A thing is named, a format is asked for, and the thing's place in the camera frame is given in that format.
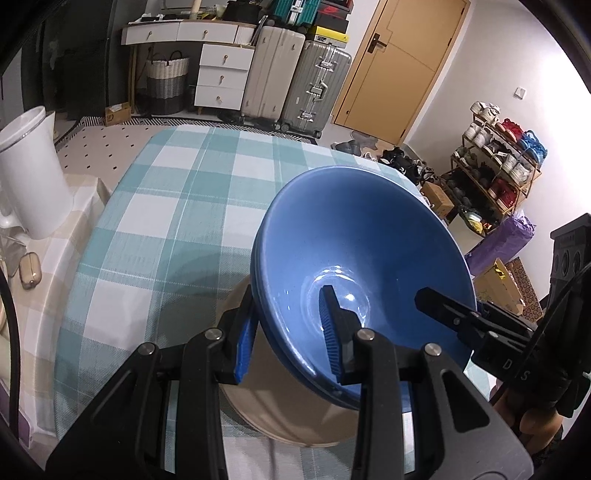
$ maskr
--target light switch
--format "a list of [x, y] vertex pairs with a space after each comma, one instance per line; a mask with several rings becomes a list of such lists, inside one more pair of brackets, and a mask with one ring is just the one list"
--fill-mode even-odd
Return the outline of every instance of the light switch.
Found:
[[517, 87], [513, 96], [517, 97], [518, 99], [523, 100], [525, 98], [525, 89], [521, 87]]

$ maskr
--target purple bag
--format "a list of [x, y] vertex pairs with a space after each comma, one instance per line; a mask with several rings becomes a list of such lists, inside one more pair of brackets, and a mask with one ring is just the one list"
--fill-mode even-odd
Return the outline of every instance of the purple bag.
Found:
[[475, 277], [490, 267], [497, 258], [506, 264], [533, 238], [535, 225], [524, 215], [523, 210], [507, 217], [486, 238], [470, 250], [466, 263]]

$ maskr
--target beige bowl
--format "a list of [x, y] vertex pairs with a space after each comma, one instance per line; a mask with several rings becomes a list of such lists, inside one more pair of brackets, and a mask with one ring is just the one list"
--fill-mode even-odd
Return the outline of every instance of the beige bowl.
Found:
[[[249, 281], [246, 277], [234, 288], [222, 312], [240, 305]], [[328, 447], [356, 434], [358, 412], [333, 405], [299, 383], [275, 356], [260, 327], [242, 383], [220, 387], [250, 426], [274, 440]]]

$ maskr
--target white kettle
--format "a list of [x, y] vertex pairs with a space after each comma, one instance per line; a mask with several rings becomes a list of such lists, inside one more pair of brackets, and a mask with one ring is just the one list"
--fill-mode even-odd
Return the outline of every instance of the white kettle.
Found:
[[50, 236], [72, 211], [73, 196], [53, 145], [55, 113], [38, 106], [0, 131], [0, 190], [12, 213], [0, 228], [22, 227], [34, 240]]

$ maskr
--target blue bowl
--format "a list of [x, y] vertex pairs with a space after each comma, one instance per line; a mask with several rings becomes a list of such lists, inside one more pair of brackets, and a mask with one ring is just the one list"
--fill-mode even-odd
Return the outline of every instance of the blue bowl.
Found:
[[330, 370], [318, 311], [326, 284], [364, 327], [394, 343], [437, 342], [462, 368], [469, 359], [452, 330], [414, 305], [416, 292], [431, 287], [475, 309], [464, 258], [424, 203], [379, 174], [338, 166], [294, 178], [267, 210], [251, 260], [275, 353], [336, 404], [358, 408], [360, 389], [341, 386]]

